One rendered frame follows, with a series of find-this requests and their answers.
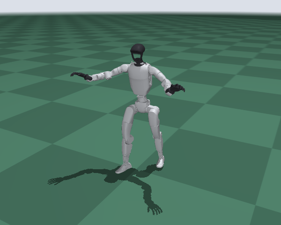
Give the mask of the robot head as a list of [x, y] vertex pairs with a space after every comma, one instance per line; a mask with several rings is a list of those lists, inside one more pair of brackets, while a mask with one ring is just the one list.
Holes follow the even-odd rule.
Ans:
[[[142, 60], [142, 56], [143, 56], [143, 52], [145, 51], [145, 47], [144, 45], [142, 44], [135, 44], [130, 52], [131, 52], [131, 55], [132, 55], [132, 59], [136, 62], [136, 64], [134, 64], [135, 66], [137, 67], [140, 67], [144, 64], [140, 64], [140, 63], [145, 63], [143, 60]], [[133, 54], [140, 54], [140, 58], [134, 58]], [[146, 64], [146, 63], [145, 63]]]

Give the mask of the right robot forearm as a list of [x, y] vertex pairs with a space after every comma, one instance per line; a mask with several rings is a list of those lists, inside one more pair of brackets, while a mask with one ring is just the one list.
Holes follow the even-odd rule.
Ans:
[[[107, 71], [106, 71], [107, 72]], [[98, 80], [103, 80], [104, 79], [104, 73], [105, 72], [102, 72], [102, 73], [99, 73], [99, 74], [94, 74], [94, 75], [90, 75], [92, 77], [92, 80], [91, 81], [98, 81]], [[86, 80], [87, 82], [91, 82], [90, 80]]]

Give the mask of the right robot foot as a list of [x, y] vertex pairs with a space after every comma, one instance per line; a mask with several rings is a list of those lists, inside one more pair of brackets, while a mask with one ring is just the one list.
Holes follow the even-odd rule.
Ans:
[[121, 167], [115, 171], [115, 173], [122, 173], [124, 171], [126, 171], [127, 169], [130, 169], [132, 167], [132, 165], [130, 163], [128, 163], [128, 165], [125, 166], [124, 165], [121, 165]]

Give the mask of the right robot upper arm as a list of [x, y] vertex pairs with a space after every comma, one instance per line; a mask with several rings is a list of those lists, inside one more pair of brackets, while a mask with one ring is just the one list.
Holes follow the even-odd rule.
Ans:
[[129, 66], [129, 64], [123, 64], [120, 67], [117, 67], [117, 68], [113, 69], [112, 71], [105, 72], [104, 73], [105, 79], [109, 80], [113, 76], [119, 75], [123, 72], [128, 73], [128, 71], [127, 71], [128, 66]]

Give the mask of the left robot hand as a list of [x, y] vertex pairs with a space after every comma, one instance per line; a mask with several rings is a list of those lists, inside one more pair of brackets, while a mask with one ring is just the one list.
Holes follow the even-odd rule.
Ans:
[[183, 88], [183, 86], [179, 85], [179, 84], [175, 84], [175, 85], [171, 85], [170, 88], [168, 88], [165, 93], [169, 92], [171, 94], [174, 94], [176, 91], [180, 91], [180, 90], [184, 90], [185, 92], [185, 89]]

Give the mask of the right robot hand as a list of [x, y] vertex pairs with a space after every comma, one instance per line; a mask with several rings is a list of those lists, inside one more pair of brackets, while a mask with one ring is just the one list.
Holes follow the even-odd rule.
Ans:
[[92, 77], [89, 76], [88, 74], [73, 72], [70, 76], [73, 76], [73, 75], [78, 75], [78, 76], [84, 77], [85, 80], [90, 80], [90, 81], [92, 80]]

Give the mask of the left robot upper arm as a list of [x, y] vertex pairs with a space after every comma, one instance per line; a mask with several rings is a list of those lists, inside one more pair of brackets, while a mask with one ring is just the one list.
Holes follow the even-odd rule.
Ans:
[[165, 75], [159, 71], [159, 69], [155, 68], [155, 67], [152, 67], [152, 66], [149, 66], [148, 67], [148, 72], [151, 74], [151, 75], [154, 75], [159, 81], [162, 82], [162, 86], [164, 87], [164, 83], [166, 82], [165, 79]]

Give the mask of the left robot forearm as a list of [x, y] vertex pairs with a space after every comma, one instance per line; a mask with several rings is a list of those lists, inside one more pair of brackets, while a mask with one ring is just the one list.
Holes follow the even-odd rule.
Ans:
[[[166, 91], [168, 88], [170, 88], [170, 86], [172, 85], [171, 84], [171, 82], [170, 82], [170, 80], [168, 80], [168, 79], [165, 79], [165, 83], [164, 83], [164, 91]], [[169, 93], [169, 92], [167, 92], [167, 93], [165, 93], [166, 95], [168, 95], [168, 96], [171, 96], [172, 94], [171, 93]]]

